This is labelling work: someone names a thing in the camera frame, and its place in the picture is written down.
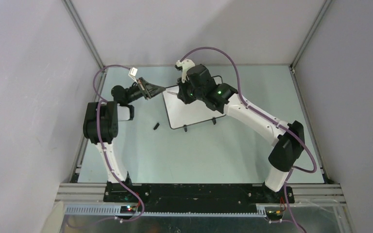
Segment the black marker cap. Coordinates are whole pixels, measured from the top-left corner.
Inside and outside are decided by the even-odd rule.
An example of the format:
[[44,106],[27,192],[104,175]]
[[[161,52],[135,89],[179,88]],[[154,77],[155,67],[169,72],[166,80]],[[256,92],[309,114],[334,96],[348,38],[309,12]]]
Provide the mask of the black marker cap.
[[160,126],[160,123],[156,123],[155,126],[153,127],[153,130],[155,131],[158,127]]

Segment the black framed whiteboard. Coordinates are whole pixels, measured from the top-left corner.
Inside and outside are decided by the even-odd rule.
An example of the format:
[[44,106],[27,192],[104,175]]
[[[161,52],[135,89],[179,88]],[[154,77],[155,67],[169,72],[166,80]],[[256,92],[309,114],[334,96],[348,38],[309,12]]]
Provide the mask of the black framed whiteboard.
[[190,104],[184,104],[175,95],[168,94],[167,91],[178,92],[178,86],[173,85],[162,92],[164,105],[171,129],[183,129],[184,125],[190,126],[205,121],[211,121],[213,117],[225,116],[218,111],[212,111],[204,102],[196,100]]

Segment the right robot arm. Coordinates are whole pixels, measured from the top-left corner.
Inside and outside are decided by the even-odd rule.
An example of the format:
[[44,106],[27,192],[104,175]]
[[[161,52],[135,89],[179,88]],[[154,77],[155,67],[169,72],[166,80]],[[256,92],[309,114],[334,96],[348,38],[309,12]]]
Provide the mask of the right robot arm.
[[304,127],[298,122],[281,121],[245,99],[227,83],[217,84],[208,68],[191,60],[178,61],[175,68],[182,72],[177,80],[177,98],[184,104],[200,101],[211,111],[232,117],[250,127],[273,147],[268,161],[271,165],[263,197],[275,203],[281,199],[282,187],[295,161],[305,150]]

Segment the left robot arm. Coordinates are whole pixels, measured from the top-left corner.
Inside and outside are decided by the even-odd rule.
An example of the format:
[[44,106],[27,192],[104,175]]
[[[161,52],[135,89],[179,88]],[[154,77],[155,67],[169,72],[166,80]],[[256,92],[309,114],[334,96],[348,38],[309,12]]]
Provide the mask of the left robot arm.
[[138,99],[150,100],[166,90],[165,87],[149,83],[143,78],[133,82],[130,87],[116,85],[111,90],[112,101],[98,101],[87,104],[83,133],[95,145],[107,171],[109,183],[123,183],[116,188],[115,195],[122,202],[129,202],[134,196],[129,172],[123,164],[114,139],[119,133],[120,121],[131,121],[135,117],[132,102]]

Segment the right whiteboard foot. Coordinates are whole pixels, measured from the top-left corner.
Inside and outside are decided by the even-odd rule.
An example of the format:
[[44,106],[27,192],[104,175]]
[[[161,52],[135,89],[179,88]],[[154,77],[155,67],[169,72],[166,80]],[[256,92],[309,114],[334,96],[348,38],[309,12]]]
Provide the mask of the right whiteboard foot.
[[217,120],[216,120],[215,117],[213,117],[213,118],[211,119],[211,121],[212,121],[213,125],[216,125],[216,124],[217,124]]

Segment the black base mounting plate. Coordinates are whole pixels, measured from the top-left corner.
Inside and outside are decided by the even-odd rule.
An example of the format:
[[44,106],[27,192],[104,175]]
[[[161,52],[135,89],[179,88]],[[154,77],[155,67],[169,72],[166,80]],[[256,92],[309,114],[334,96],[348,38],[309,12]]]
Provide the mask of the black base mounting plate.
[[134,203],[149,213],[252,214],[258,204],[294,203],[290,186],[273,192],[264,184],[158,184],[107,183],[104,202]]

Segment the aluminium frame rail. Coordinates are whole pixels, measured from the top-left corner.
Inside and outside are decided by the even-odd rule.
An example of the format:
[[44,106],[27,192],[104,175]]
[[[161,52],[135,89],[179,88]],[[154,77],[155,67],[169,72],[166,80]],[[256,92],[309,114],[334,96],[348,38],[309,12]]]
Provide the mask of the aluminium frame rail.
[[260,184],[63,183],[56,201],[67,214],[143,216],[264,216],[266,209],[344,207],[338,184],[289,184],[278,192]]

